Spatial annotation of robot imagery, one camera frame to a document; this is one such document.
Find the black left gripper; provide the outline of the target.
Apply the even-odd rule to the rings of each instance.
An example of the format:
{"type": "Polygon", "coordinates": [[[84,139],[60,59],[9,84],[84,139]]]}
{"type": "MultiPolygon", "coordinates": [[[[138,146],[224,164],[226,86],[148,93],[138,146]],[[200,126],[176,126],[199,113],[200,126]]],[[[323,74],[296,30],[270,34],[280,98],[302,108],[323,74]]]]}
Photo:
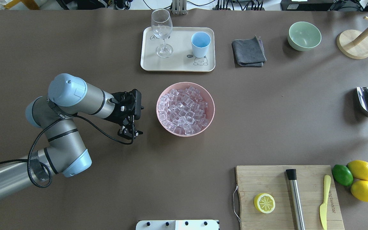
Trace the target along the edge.
{"type": "Polygon", "coordinates": [[[106,100],[106,105],[113,106],[111,114],[104,119],[120,125],[118,136],[123,138],[136,139],[143,132],[138,130],[135,126],[135,120],[139,120],[141,117],[142,106],[142,94],[139,90],[133,89],[130,92],[118,92],[113,93],[112,98],[106,100]]]}

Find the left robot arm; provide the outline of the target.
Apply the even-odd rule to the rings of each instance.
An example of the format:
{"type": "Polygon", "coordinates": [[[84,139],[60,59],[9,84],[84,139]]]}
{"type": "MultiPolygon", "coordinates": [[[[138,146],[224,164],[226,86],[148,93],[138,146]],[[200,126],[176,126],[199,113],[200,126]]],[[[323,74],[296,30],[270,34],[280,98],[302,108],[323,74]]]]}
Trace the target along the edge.
{"type": "Polygon", "coordinates": [[[118,136],[127,139],[124,145],[132,144],[142,134],[134,123],[144,108],[141,101],[137,89],[111,94],[79,77],[57,75],[47,96],[38,97],[25,110],[28,122],[42,129],[29,153],[0,163],[0,199],[31,185],[46,188],[55,174],[72,177],[91,166],[88,149],[73,121],[87,121],[79,113],[120,125],[118,136]]]}

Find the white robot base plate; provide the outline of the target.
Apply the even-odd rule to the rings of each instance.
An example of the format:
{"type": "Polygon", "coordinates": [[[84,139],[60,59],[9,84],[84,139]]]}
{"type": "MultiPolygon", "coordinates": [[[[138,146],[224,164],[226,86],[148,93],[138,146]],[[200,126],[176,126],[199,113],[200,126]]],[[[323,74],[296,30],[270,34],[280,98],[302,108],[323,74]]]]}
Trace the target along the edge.
{"type": "Polygon", "coordinates": [[[136,224],[136,230],[219,230],[218,220],[142,220],[136,224]]]}

